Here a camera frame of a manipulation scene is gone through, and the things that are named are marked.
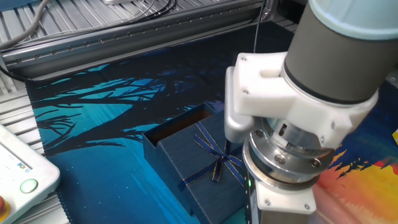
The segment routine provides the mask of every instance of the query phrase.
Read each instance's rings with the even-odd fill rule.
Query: green led light
[[[28,194],[36,190],[37,185],[38,183],[34,179],[25,180],[23,183],[21,183],[20,190],[21,192]]]

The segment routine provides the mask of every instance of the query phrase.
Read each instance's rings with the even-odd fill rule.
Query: dark blue ribbon
[[[187,186],[188,184],[191,184],[195,180],[203,177],[204,175],[206,175],[207,173],[209,173],[211,171],[213,171],[212,180],[214,182],[218,183],[220,181],[221,168],[223,167],[223,164],[225,164],[225,166],[229,169],[229,171],[231,171],[231,173],[234,175],[234,177],[243,186],[243,184],[244,184],[243,177],[241,176],[241,174],[238,172],[238,170],[233,165],[233,164],[235,164],[238,167],[243,168],[243,162],[240,159],[238,159],[237,157],[235,157],[239,153],[241,153],[241,149],[242,148],[239,147],[238,149],[230,151],[231,150],[231,143],[228,140],[226,140],[225,146],[224,146],[224,152],[223,152],[220,149],[220,147],[218,147],[216,141],[214,141],[212,136],[206,130],[204,125],[202,125],[201,122],[197,122],[196,125],[199,128],[199,130],[202,132],[204,137],[206,138],[207,142],[202,140],[201,138],[199,138],[199,136],[197,134],[193,137],[193,140],[199,146],[204,148],[204,150],[206,150],[212,156],[217,158],[217,160],[214,161],[213,163],[207,165],[202,170],[199,170],[197,173],[191,175],[190,177],[187,177],[187,178],[183,179],[181,181],[181,183],[178,185],[178,188],[182,191],[185,188],[185,186]]]

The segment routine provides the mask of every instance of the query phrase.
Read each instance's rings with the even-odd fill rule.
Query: cable
[[[11,40],[8,40],[5,43],[0,44],[0,50],[8,49],[8,48],[18,44],[19,42],[25,40],[28,36],[33,34],[35,32],[37,26],[39,26],[40,18],[42,17],[42,15],[44,13],[45,6],[47,5],[47,3],[49,1],[51,1],[51,0],[43,0],[42,3],[40,3],[39,8],[36,13],[36,16],[35,16],[35,19],[33,20],[33,23],[29,27],[29,29],[25,30],[25,32],[23,32],[21,35],[13,38]]]
[[[253,53],[256,53],[257,37],[259,35],[259,27],[260,27],[261,18],[262,18],[262,12],[264,11],[264,8],[266,7],[266,2],[267,2],[267,0],[264,0],[264,2],[262,2],[262,5],[261,5],[259,20],[257,21],[256,34],[254,36]]]
[[[36,28],[37,28],[37,26],[38,26],[38,24],[39,24],[39,22],[40,22],[40,17],[42,16],[42,14],[43,14],[43,12],[44,12],[43,10],[44,10],[44,8],[45,8],[45,5],[46,5],[49,1],[51,1],[51,0],[43,0],[43,2],[40,4],[39,10],[38,10],[39,13],[36,14],[34,23],[32,24],[32,27],[29,28],[27,31],[25,31],[25,32],[24,32],[23,34],[21,34],[20,36],[16,37],[15,39],[11,39],[11,40],[9,40],[8,42],[5,42],[5,43],[3,43],[2,45],[0,45],[0,50],[2,50],[2,47],[4,47],[5,49],[8,49],[8,48],[10,48],[10,47],[13,47],[14,45],[16,45],[17,43],[19,43],[20,41],[24,40],[26,37],[30,36],[30,35],[32,34],[32,32],[31,32],[31,33],[28,33],[28,31],[30,32],[31,29],[32,29],[33,31],[36,30]],[[136,17],[137,13],[138,13],[139,11],[141,11],[141,7],[143,6],[144,1],[145,1],[145,0],[142,0],[142,1],[141,1],[141,4],[140,4],[139,8],[137,9],[137,11],[136,11],[131,17],[127,18],[127,20],[124,19],[124,20],[122,20],[122,21],[116,21],[116,22],[120,22],[119,24],[112,23],[112,24],[107,24],[107,26],[92,27],[92,28],[88,28],[88,29],[85,29],[85,30],[76,30],[76,32],[73,32],[74,30],[69,30],[69,31],[65,31],[65,33],[66,33],[66,32],[69,32],[69,35],[78,35],[78,34],[82,34],[82,33],[89,33],[89,32],[93,32],[93,31],[97,31],[97,30],[102,30],[102,29],[105,29],[105,28],[121,26],[121,25],[124,25],[124,24],[127,24],[127,23],[131,23],[131,22],[141,22],[141,21],[145,21],[145,20],[155,19],[156,17],[159,17],[159,16],[161,16],[161,15],[163,15],[163,14],[168,13],[169,11],[171,11],[171,10],[175,7],[175,5],[176,5],[176,3],[177,3],[176,0],[174,1],[173,4],[172,4],[172,0],[168,0],[167,4],[166,4],[162,9],[159,9],[158,11],[156,11],[156,12],[154,12],[154,13],[152,13],[152,14],[150,14],[150,15],[144,17],[144,18],[141,18],[141,17],[144,16],[147,12],[149,12],[149,10],[153,7],[153,5],[154,5],[155,2],[156,2],[156,0],[153,0],[152,3],[150,4],[150,6],[149,6],[141,15],[139,15],[139,16]],[[47,39],[47,38],[50,39],[50,38],[55,38],[55,37],[53,37],[52,35],[48,35],[48,36],[43,37],[43,38],[38,38],[38,39],[30,40],[30,41],[25,41],[25,42],[23,42],[23,43],[21,43],[21,44],[26,44],[26,43],[29,43],[29,42],[34,42],[34,41],[38,41],[38,40],[43,40],[43,39],[45,39],[45,38],[46,38],[46,39]],[[13,78],[13,79],[15,79],[15,80],[18,80],[18,81],[20,81],[20,82],[25,82],[26,80],[28,80],[28,78],[25,78],[25,77],[22,77],[22,76],[19,76],[19,75],[16,75],[16,74],[7,72],[4,68],[2,68],[2,66],[0,66],[0,71],[3,72],[3,74],[7,75],[8,77]]]
[[[0,65],[0,71],[3,72],[3,74],[7,75],[8,77],[18,80],[20,82],[25,82],[27,80],[27,78],[25,78],[25,77],[22,77],[19,75],[14,75],[14,74],[7,72],[4,68],[2,68],[1,65]]]
[[[53,38],[57,38],[57,37],[69,37],[71,35],[87,34],[89,32],[95,32],[95,31],[99,31],[99,30],[103,30],[103,29],[109,29],[109,28],[113,28],[113,27],[116,27],[116,26],[123,26],[125,24],[129,24],[129,23],[132,23],[132,22],[140,22],[141,20],[147,19],[147,18],[152,17],[152,16],[156,16],[156,14],[158,14],[158,16],[159,16],[159,15],[162,14],[161,11],[164,10],[167,6],[165,6],[163,9],[161,9],[161,10],[159,10],[159,11],[157,11],[157,12],[151,14],[151,15],[148,15],[148,16],[146,16],[144,18],[141,18],[147,12],[149,12],[149,10],[155,4],[155,1],[156,0],[153,0],[151,5],[139,16],[137,16],[137,13],[141,11],[141,8],[143,6],[144,0],[141,1],[140,7],[138,8],[138,10],[131,17],[128,17],[127,19],[121,19],[121,20],[110,22],[110,23],[107,23],[105,25],[97,26],[97,27],[90,27],[90,28],[80,29],[80,30],[66,30],[66,31],[57,32],[57,33],[54,33],[54,34],[47,35],[45,37],[39,37],[39,38],[36,38],[36,39],[25,41],[23,43],[20,43],[20,44],[16,45],[16,47],[19,47],[20,45],[29,44],[29,43],[32,43],[32,42],[38,42],[38,41],[41,41],[41,40],[48,40],[48,39],[53,39]]]

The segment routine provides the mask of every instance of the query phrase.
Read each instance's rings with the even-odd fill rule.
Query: blue gift box
[[[204,103],[142,137],[145,159],[200,223],[223,223],[244,206],[241,146],[225,139],[224,111]]]

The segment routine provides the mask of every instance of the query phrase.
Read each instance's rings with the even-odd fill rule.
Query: blue printed mat
[[[223,109],[224,78],[255,27],[167,47],[27,89],[58,196],[72,224],[198,223],[144,159],[141,132],[207,101]],[[289,48],[293,34],[260,26],[257,52]],[[241,210],[227,223],[244,223]]]

